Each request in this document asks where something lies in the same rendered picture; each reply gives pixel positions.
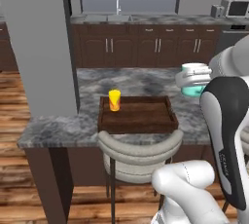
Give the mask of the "grey toaster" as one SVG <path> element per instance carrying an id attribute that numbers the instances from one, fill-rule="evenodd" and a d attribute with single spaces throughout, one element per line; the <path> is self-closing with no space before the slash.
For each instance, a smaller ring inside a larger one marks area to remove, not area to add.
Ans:
<path id="1" fill-rule="evenodd" d="M 224 10 L 225 8 L 221 5 L 213 5 L 211 7 L 210 16 L 215 19 L 221 18 L 224 15 Z"/>

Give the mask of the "dark wooden tray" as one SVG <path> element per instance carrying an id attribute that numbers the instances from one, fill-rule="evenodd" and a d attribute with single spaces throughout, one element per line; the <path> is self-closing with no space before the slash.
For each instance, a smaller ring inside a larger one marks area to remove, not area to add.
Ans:
<path id="1" fill-rule="evenodd" d="M 122 96 L 119 111 L 111 111 L 109 98 L 102 96 L 97 129 L 110 134 L 172 133 L 178 120 L 167 95 Z"/>

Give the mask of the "steel sink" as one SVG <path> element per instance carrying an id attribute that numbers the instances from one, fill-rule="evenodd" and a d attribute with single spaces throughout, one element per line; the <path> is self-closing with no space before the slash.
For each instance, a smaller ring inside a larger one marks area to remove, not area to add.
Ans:
<path id="1" fill-rule="evenodd" d="M 132 16 L 124 15 L 85 15 L 84 21 L 88 22 L 129 22 L 133 21 Z"/>

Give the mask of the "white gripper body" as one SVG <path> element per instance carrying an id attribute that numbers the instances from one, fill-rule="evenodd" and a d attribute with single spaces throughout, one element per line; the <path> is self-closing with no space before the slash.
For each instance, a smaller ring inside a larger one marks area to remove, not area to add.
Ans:
<path id="1" fill-rule="evenodd" d="M 178 88 L 204 86 L 210 82 L 211 73 L 208 66 L 184 69 L 175 76 L 175 82 Z"/>

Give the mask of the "dark wood cupboard run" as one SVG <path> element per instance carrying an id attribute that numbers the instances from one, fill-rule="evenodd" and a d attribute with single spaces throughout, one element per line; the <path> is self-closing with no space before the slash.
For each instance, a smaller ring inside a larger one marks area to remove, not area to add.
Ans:
<path id="1" fill-rule="evenodd" d="M 219 25 L 75 24 L 79 68 L 168 68 L 207 63 L 214 56 Z"/>

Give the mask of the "grey upholstered chair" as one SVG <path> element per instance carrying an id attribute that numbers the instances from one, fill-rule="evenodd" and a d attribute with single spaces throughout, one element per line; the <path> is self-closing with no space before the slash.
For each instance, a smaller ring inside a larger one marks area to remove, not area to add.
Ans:
<path id="1" fill-rule="evenodd" d="M 107 131 L 98 134 L 98 146 L 103 153 L 106 196 L 111 197 L 111 220 L 115 224 L 116 181 L 146 184 L 152 181 L 155 169 L 172 161 L 182 145 L 183 132 L 175 130 L 166 140 L 151 145 L 119 142 Z"/>

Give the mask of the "teal mug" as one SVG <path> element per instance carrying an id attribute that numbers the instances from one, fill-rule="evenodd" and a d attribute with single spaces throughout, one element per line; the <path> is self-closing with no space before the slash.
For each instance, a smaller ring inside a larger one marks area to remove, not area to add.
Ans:
<path id="1" fill-rule="evenodd" d="M 205 63 L 200 63 L 200 62 L 184 63 L 182 65 L 182 70 L 192 69 L 192 68 L 201 67 L 201 66 L 207 66 L 207 65 Z M 185 96 L 199 97 L 204 88 L 205 88 L 205 85 L 185 87 L 185 88 L 181 88 L 181 93 Z"/>

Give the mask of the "steel dishwasher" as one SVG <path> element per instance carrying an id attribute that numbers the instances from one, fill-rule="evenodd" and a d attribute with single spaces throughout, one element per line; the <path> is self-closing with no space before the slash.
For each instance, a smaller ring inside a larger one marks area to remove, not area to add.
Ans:
<path id="1" fill-rule="evenodd" d="M 215 55 L 224 49 L 234 46 L 240 39 L 249 34 L 249 25 L 231 24 L 223 25 L 216 45 Z"/>

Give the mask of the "yellow orange cup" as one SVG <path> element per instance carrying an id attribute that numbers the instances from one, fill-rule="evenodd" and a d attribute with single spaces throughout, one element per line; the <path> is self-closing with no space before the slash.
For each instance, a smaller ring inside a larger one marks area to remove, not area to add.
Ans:
<path id="1" fill-rule="evenodd" d="M 109 106 L 111 111 L 119 111 L 121 103 L 121 92 L 119 90 L 109 91 Z"/>

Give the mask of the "dark wood side cupboard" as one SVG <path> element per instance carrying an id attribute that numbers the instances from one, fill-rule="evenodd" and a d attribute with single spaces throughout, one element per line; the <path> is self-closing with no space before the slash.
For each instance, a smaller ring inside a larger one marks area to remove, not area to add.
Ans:
<path id="1" fill-rule="evenodd" d="M 2 21 L 0 21 L 0 71 L 18 71 L 7 24 Z"/>

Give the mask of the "white microwave oven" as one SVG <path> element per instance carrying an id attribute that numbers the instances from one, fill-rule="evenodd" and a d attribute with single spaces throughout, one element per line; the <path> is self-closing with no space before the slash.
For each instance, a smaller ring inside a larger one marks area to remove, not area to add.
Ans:
<path id="1" fill-rule="evenodd" d="M 228 19 L 249 19 L 249 0 L 221 0 L 224 17 Z"/>

